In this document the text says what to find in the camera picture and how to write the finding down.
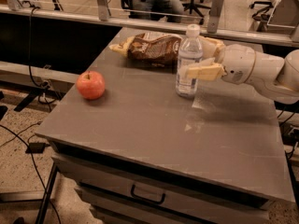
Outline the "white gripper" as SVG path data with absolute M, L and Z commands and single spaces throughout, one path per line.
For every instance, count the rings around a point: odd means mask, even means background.
M 226 47 L 219 39 L 201 35 L 199 40 L 203 50 L 202 61 L 190 64 L 185 77 L 205 81 L 221 78 L 233 84 L 242 84 L 249 78 L 256 58 L 254 49 L 238 44 Z

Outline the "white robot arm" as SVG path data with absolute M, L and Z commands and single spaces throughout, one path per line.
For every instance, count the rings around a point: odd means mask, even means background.
M 262 96 L 287 105 L 299 100 L 298 49 L 281 58 L 239 44 L 225 46 L 214 38 L 199 35 L 199 39 L 203 60 L 179 68 L 182 77 L 246 83 Z

